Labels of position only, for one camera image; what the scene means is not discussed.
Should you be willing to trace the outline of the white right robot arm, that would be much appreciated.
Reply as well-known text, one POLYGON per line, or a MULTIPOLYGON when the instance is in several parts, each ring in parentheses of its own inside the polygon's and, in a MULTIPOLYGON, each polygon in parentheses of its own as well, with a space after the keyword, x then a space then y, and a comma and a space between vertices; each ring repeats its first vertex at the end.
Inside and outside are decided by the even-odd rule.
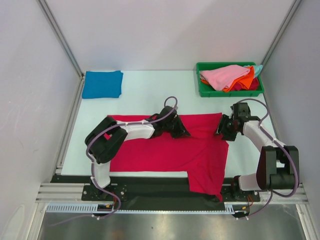
POLYGON ((263 126, 263 119, 251 114, 247 102, 245 98, 233 104, 231 115, 223 114, 216 129, 225 141, 235 141, 238 134, 247 137, 260 153, 256 172, 235 176, 230 194, 237 201, 249 191, 292 197, 300 184, 299 150, 273 137, 263 126))

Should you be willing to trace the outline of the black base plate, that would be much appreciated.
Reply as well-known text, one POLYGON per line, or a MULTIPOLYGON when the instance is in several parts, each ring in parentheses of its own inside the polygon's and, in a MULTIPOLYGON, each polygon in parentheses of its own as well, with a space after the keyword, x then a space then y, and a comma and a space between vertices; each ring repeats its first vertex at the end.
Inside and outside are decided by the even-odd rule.
POLYGON ((253 191, 233 190, 233 181, 223 181, 219 199, 214 194, 190 190, 187 178, 170 177, 111 177, 105 192, 97 189, 88 176, 54 175, 52 184, 83 184, 80 200, 111 205, 115 203, 123 211, 223 211, 225 203, 235 202, 242 206, 260 202, 253 191))

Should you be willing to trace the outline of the light blue t shirt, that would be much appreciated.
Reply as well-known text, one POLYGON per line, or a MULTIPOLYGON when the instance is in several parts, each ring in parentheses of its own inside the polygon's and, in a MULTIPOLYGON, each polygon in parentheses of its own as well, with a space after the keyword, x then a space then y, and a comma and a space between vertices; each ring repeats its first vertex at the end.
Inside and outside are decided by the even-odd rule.
POLYGON ((263 69, 263 65, 245 65, 244 68, 249 69, 248 75, 253 75, 254 78, 257 78, 263 69))

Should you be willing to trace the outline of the magenta t shirt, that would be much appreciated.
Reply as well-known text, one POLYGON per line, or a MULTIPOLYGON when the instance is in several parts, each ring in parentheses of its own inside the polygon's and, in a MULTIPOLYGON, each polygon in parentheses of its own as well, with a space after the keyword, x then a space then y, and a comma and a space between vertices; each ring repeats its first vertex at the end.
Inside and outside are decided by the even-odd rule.
POLYGON ((187 172, 190 191, 222 200, 229 145, 215 134, 221 117, 221 113, 181 115, 189 137, 172 138, 164 132, 125 141, 111 160, 110 171, 187 172))

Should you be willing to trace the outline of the right aluminium frame post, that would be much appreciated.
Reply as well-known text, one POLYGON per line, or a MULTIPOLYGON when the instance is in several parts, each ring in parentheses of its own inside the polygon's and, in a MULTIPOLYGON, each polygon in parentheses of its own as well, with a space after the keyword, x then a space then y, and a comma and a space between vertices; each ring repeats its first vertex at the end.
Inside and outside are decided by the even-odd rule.
POLYGON ((298 9, 300 8, 301 4, 303 3, 303 0, 294 0, 287 12, 287 14, 285 15, 282 23, 280 24, 279 29, 277 30, 266 54, 264 55, 261 64, 266 66, 272 56, 272 54, 274 53, 277 45, 279 44, 282 36, 284 35, 284 33, 286 32, 288 26, 290 25, 292 19, 294 18, 295 14, 297 13, 298 9))

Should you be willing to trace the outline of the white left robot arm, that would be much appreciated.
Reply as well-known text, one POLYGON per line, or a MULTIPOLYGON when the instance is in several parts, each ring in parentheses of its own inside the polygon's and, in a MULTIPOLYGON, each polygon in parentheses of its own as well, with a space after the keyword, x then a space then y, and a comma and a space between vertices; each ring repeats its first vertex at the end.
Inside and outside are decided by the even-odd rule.
POLYGON ((110 196, 111 161, 122 144, 130 140, 152 139, 169 133, 172 138, 190 137, 191 134, 177 114, 177 107, 165 106, 140 121, 119 121, 105 117, 85 138, 86 156, 91 161, 93 194, 100 200, 110 196))

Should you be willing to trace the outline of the dark red t shirt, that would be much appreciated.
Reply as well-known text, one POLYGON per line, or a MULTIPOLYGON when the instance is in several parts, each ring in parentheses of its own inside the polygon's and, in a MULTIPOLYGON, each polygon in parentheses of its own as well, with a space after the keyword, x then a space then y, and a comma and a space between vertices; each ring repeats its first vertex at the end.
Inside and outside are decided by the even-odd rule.
POLYGON ((249 87, 245 86, 241 82, 237 82, 231 90, 232 91, 256 91, 259 86, 260 86, 259 79, 255 77, 252 80, 251 85, 249 87))

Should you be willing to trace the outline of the orange t shirt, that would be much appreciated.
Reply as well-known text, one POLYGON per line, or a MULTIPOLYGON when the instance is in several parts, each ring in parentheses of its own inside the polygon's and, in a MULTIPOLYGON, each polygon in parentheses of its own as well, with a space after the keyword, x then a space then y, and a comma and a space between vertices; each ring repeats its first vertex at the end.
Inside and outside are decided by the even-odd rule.
POLYGON ((233 86, 237 83, 237 82, 240 82, 240 83, 243 83, 246 87, 249 87, 252 83, 254 79, 254 75, 253 74, 249 74, 249 75, 246 75, 246 76, 243 76, 243 77, 239 77, 238 79, 234 80, 234 82, 231 84, 231 86, 229 88, 224 88, 222 91, 227 93, 227 92, 230 92, 233 88, 233 86))

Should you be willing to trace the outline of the aluminium frame post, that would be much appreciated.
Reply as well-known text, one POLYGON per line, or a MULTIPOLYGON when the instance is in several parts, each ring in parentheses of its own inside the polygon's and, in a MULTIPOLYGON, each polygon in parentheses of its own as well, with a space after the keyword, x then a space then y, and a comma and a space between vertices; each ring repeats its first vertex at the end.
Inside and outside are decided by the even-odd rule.
POLYGON ((286 32, 288 26, 290 25, 292 19, 294 18, 295 14, 297 13, 298 9, 300 8, 301 4, 303 3, 303 0, 294 0, 287 12, 287 14, 285 15, 282 23, 280 24, 279 29, 277 30, 266 54, 264 55, 261 64, 266 66, 272 56, 272 54, 274 53, 277 45, 279 44, 282 36, 284 35, 284 33, 286 32))
POLYGON ((49 26, 51 27, 54 35, 56 36, 60 46, 62 47, 64 53, 66 54, 68 60, 70 61, 73 69, 75 70, 76 74, 80 79, 83 78, 84 73, 81 70, 80 65, 78 64, 75 55, 64 35, 62 32, 58 21, 56 20, 48 2, 46 0, 36 0, 37 4, 39 5, 44 17, 46 18, 49 26))

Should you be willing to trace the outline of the left aluminium frame post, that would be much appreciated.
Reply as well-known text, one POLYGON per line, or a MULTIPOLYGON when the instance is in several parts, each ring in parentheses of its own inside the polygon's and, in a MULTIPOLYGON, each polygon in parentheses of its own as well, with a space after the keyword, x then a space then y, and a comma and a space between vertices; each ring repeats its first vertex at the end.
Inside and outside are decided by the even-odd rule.
POLYGON ((81 70, 80 65, 78 64, 75 55, 64 35, 62 32, 58 21, 56 20, 48 2, 46 0, 36 0, 37 4, 39 5, 44 17, 46 18, 49 26, 51 27, 54 35, 56 36, 60 46, 62 47, 64 53, 66 54, 68 60, 70 61, 73 69, 75 70, 76 74, 80 79, 83 78, 84 73, 81 70))

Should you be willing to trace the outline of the green plastic bin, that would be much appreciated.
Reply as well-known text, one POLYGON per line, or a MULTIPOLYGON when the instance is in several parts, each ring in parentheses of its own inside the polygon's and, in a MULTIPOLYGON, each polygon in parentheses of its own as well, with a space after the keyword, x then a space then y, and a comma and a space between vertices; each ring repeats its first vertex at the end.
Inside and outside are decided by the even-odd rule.
POLYGON ((254 62, 198 62, 199 95, 210 97, 257 97, 264 93, 260 78, 263 65, 254 62))

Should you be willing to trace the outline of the folded blue t shirt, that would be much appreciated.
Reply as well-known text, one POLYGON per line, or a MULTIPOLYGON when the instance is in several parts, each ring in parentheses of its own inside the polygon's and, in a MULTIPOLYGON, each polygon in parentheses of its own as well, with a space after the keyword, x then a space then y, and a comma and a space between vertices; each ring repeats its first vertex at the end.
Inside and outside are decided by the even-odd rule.
POLYGON ((124 73, 120 70, 111 72, 87 71, 82 98, 119 98, 122 94, 123 75, 124 73))

